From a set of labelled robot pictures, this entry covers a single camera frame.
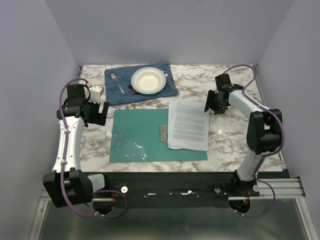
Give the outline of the printed paper sheets stack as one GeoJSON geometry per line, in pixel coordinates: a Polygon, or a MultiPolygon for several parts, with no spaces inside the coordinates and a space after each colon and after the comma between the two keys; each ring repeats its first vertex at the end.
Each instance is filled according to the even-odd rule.
{"type": "Polygon", "coordinates": [[[168,103],[168,147],[173,150],[209,150],[210,113],[203,101],[173,99],[168,103]]]}

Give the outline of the teal paper folder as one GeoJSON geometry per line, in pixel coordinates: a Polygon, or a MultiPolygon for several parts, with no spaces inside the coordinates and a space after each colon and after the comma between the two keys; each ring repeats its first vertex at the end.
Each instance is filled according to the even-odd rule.
{"type": "Polygon", "coordinates": [[[110,163],[206,161],[205,151],[170,149],[161,141],[161,126],[168,124],[168,109],[115,110],[110,163]]]}

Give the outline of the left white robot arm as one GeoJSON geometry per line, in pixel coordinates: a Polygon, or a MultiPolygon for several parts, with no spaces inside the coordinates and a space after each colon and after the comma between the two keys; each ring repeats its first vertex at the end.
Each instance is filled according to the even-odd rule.
{"type": "Polygon", "coordinates": [[[87,204],[94,193],[104,198],[111,191],[101,173],[86,175],[80,163],[84,129],[90,124],[106,124],[109,103],[101,101],[104,89],[98,85],[70,84],[64,90],[67,98],[59,101],[56,112],[60,130],[57,157],[52,172],[43,177],[45,190],[57,208],[87,204]]]}

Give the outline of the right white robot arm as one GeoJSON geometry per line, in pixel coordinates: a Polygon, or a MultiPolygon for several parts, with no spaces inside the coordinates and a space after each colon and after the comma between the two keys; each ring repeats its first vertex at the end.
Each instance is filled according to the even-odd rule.
{"type": "Polygon", "coordinates": [[[230,181],[230,191],[241,196],[256,183],[265,158],[277,154],[284,144],[282,112],[259,104],[243,86],[231,83],[227,73],[216,76],[215,83],[216,90],[208,91],[204,111],[223,115],[228,107],[234,107],[248,119],[248,152],[230,181]]]}

